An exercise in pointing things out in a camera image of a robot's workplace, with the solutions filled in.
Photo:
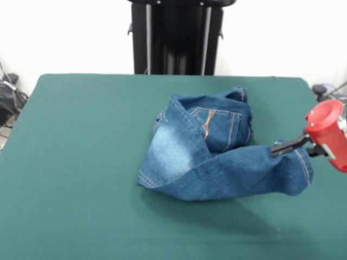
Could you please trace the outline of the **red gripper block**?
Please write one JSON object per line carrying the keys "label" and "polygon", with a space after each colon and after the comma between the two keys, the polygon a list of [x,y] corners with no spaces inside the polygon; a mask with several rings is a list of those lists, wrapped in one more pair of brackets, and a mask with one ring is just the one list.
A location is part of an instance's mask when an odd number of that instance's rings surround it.
{"label": "red gripper block", "polygon": [[329,99],[315,105],[306,116],[307,134],[290,141],[277,141],[271,148],[273,157],[303,147],[307,142],[316,144],[306,149],[311,158],[328,157],[330,164],[340,172],[346,172],[346,113],[344,105]]}

